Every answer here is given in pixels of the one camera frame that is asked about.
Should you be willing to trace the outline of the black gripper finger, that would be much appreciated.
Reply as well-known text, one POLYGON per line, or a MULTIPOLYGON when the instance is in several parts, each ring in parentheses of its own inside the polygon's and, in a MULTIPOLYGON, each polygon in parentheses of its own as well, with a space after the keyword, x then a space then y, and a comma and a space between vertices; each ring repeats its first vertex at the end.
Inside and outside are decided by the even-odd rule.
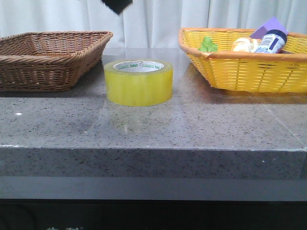
POLYGON ((133 3, 133 0, 100 0, 115 14, 120 15, 128 6, 133 3))

